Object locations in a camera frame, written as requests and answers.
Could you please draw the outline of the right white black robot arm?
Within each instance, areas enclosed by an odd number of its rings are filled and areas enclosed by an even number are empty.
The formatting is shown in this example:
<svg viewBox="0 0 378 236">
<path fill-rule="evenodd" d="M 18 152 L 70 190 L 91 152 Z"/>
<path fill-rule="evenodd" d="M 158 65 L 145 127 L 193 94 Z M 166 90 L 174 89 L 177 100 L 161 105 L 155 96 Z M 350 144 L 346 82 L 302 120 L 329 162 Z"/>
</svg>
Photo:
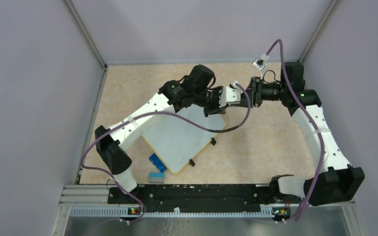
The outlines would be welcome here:
<svg viewBox="0 0 378 236">
<path fill-rule="evenodd" d="M 269 197 L 281 203 L 292 195 L 312 206 L 351 201 L 365 178 L 364 171 L 353 167 L 341 152 L 317 92 L 305 88 L 304 71 L 303 64 L 287 62 L 281 68 L 280 80 L 270 83 L 251 77 L 246 89 L 255 107 L 263 101 L 280 101 L 288 109 L 315 163 L 315 174 L 310 179 L 293 175 L 272 177 Z"/>
</svg>

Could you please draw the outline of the yellow framed whiteboard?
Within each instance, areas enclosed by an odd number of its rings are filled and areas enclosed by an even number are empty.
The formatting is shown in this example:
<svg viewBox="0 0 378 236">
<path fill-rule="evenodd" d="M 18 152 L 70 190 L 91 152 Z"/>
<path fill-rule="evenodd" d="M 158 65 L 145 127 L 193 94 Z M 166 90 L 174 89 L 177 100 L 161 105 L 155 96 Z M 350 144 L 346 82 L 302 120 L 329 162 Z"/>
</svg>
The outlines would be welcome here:
<svg viewBox="0 0 378 236">
<path fill-rule="evenodd" d="M 226 127 L 222 115 L 205 117 L 203 108 L 196 105 L 180 110 L 178 115 L 209 129 L 223 130 Z M 179 173 L 215 136 L 216 133 L 204 131 L 173 116 L 165 116 L 142 135 L 173 174 Z"/>
</svg>

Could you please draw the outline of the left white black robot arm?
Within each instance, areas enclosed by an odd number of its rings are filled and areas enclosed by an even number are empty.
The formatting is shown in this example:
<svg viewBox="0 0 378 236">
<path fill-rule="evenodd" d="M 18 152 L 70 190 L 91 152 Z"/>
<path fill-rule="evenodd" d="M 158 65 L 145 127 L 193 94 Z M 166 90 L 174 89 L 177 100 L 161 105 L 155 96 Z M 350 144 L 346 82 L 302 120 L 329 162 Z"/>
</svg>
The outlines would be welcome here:
<svg viewBox="0 0 378 236">
<path fill-rule="evenodd" d="M 180 80 L 167 81 L 139 109 L 108 128 L 95 131 L 95 148 L 110 171 L 111 178 L 121 189 L 119 196 L 126 203 L 138 197 L 137 181 L 131 171 L 132 159 L 128 148 L 146 131 L 166 116 L 177 117 L 183 108 L 192 105 L 203 108 L 205 115 L 224 108 L 226 87 L 210 85 L 216 81 L 214 72 L 204 65 L 196 65 Z"/>
</svg>

